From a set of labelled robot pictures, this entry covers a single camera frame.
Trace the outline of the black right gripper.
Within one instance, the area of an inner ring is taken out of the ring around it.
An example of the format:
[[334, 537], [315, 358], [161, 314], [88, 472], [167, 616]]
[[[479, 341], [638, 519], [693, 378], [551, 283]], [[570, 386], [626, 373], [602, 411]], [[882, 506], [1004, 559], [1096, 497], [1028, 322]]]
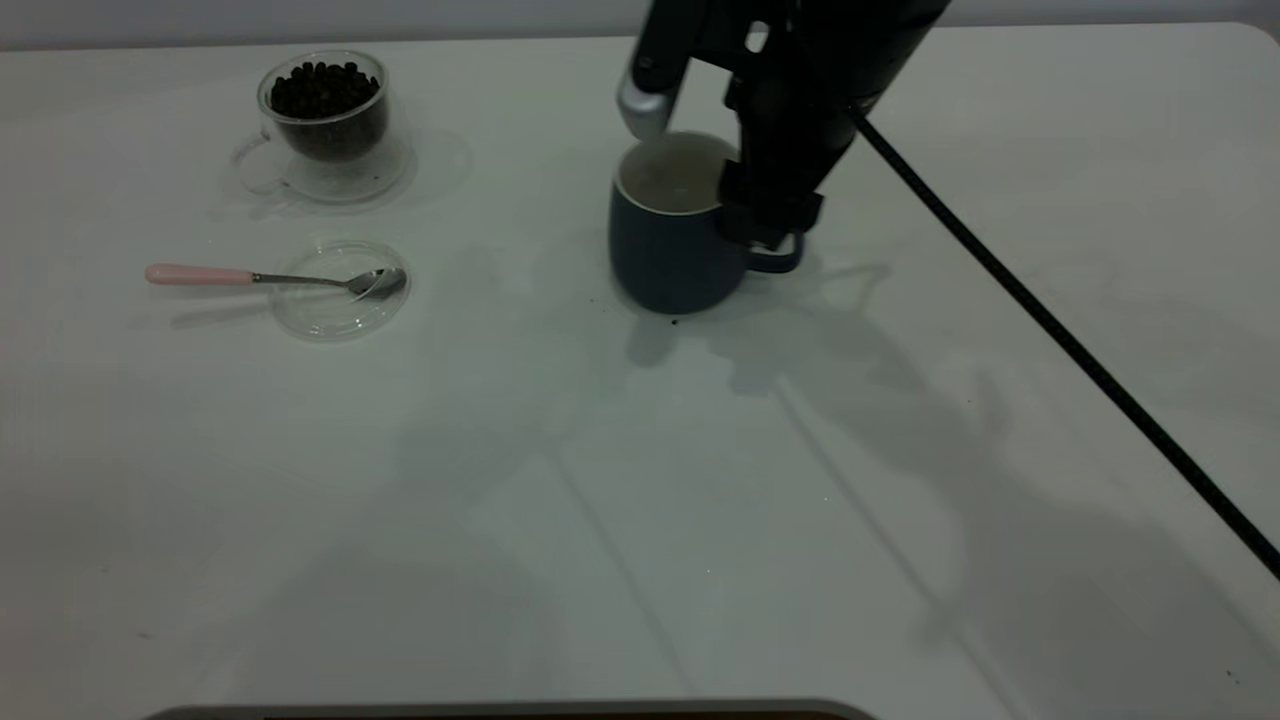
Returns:
[[[845, 37], [850, 1], [709, 1], [699, 60], [730, 72], [724, 105], [739, 120], [739, 159], [718, 182], [719, 233], [744, 247], [777, 250], [820, 215], [823, 179], [852, 142], [817, 60]], [[768, 199], [768, 228], [750, 199]]]

